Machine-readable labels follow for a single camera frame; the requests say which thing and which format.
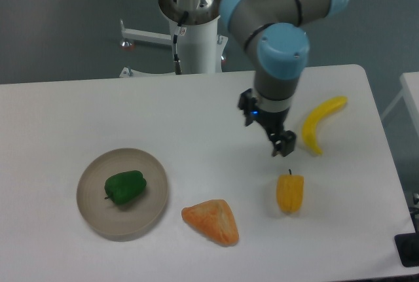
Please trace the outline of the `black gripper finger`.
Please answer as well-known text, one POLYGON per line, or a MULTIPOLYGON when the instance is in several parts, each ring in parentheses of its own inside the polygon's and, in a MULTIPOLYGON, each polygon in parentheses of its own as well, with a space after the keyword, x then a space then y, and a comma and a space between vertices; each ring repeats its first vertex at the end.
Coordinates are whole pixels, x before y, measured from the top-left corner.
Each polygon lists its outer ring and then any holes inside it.
POLYGON ((290 130, 283 130, 279 133, 272 133, 270 141, 273 146, 272 157, 286 157, 294 151, 297 135, 290 130))
POLYGON ((238 100, 238 108, 243 112, 245 118, 245 126, 249 126, 258 116, 258 108, 256 106, 256 98, 253 96, 251 88, 240 94, 238 100))

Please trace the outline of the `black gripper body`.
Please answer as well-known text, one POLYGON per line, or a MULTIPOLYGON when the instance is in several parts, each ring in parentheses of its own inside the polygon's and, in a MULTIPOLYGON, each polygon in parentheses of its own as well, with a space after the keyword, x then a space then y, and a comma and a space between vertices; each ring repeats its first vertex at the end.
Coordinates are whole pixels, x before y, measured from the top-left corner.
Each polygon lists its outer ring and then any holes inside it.
POLYGON ((265 130, 269 139, 288 139, 290 134, 284 129, 284 122, 289 108, 280 112, 268 112, 256 106, 252 108, 252 116, 265 130))

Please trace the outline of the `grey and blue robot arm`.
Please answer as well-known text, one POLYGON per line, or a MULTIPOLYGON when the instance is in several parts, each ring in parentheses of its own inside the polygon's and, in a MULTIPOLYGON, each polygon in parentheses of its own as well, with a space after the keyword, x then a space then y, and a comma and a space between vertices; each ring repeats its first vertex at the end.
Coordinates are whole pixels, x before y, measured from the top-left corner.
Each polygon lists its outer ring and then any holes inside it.
POLYGON ((222 21, 255 68, 252 88, 241 93, 238 108, 246 125, 257 122, 273 146, 273 155, 293 152, 296 135, 283 124, 310 43, 304 24, 344 10, 349 0, 158 0, 170 23, 176 75, 214 73, 221 64, 217 32, 222 21))

